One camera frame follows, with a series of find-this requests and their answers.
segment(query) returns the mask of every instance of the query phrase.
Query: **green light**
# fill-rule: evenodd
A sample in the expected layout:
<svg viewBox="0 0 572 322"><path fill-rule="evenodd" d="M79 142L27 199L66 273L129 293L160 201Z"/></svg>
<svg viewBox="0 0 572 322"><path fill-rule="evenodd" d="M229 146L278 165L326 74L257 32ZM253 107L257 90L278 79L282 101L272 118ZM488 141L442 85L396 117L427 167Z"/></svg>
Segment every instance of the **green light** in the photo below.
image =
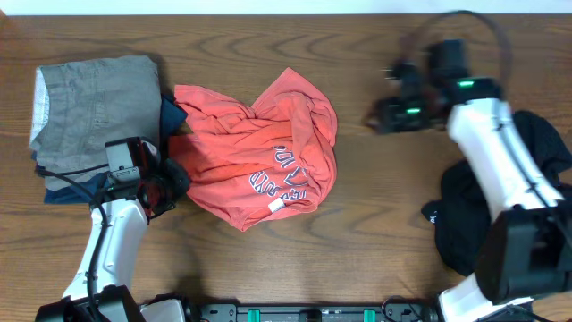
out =
<svg viewBox="0 0 572 322"><path fill-rule="evenodd" d="M472 80L463 80L463 81L460 81L458 83L458 86L460 88L469 88L469 87L473 87L473 84L475 84L475 82Z"/></svg>
<svg viewBox="0 0 572 322"><path fill-rule="evenodd" d="M409 108L406 113L409 115L412 114L419 114L419 112L421 112L421 108Z"/></svg>

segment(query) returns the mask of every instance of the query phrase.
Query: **dark blue cloth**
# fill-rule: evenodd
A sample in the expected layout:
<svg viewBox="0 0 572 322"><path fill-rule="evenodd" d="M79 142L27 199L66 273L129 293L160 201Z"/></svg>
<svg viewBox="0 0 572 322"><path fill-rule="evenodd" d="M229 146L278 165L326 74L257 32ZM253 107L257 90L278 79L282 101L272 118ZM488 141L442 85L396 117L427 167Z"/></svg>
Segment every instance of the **dark blue cloth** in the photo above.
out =
<svg viewBox="0 0 572 322"><path fill-rule="evenodd" d="M160 134L161 142L163 143L185 122L187 113L173 103L173 97L162 96L161 99ZM80 182L80 184L95 194L97 184L106 175L107 174L97 174L86 182ZM44 203L46 204L63 205L87 203L89 200L90 198L84 192L72 185L57 191L46 189L46 196L44 196Z"/></svg>

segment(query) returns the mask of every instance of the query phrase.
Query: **wooden tabletop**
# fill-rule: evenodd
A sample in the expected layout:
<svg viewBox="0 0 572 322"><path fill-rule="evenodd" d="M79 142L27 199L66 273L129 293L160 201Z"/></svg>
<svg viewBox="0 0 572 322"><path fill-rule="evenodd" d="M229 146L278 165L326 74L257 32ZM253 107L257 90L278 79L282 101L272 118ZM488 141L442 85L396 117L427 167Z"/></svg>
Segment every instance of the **wooden tabletop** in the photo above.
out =
<svg viewBox="0 0 572 322"><path fill-rule="evenodd" d="M423 15L9 17L0 26L0 319L32 320L72 281L90 230L85 205L43 204L28 150L35 68L149 55L164 90L197 84L252 104L287 67L338 115L338 179L312 214L245 233L188 199L154 221L141 243L136 301L178 291L195 301L381 302L430 298L460 276L446 268L419 209L438 199L443 171L462 158L446 134L373 135L361 125L390 93L383 69ZM546 117L572 146L572 19L493 16L514 47L509 100ZM454 18L426 42L463 37L476 75L497 76L498 52L477 21ZM566 173L564 180L572 182ZM535 303L572 317L572 296Z"/></svg>

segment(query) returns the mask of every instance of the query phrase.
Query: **white wall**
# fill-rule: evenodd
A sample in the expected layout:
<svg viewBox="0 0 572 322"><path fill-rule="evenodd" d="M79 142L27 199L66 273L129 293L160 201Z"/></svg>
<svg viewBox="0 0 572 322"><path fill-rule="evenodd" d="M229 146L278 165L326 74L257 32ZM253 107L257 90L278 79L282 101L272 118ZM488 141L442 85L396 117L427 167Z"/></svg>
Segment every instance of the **white wall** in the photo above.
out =
<svg viewBox="0 0 572 322"><path fill-rule="evenodd" d="M24 14L572 13L572 0L0 0Z"/></svg>

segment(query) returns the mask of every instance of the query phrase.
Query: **black fabric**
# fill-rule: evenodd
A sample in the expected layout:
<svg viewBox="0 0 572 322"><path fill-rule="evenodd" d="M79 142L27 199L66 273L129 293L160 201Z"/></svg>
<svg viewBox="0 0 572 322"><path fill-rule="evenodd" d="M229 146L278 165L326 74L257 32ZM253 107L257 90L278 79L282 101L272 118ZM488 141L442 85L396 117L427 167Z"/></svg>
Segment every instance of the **black fabric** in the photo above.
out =
<svg viewBox="0 0 572 322"><path fill-rule="evenodd" d="M570 186L559 181L559 173L572 166L572 155L558 132L542 117L531 112L516 112L514 123L547 180L566 199L572 197ZM491 216L466 160L445 171L441 194L441 200L427 203L421 213L435 224L435 244L443 262L461 275L470 275L491 226Z"/></svg>

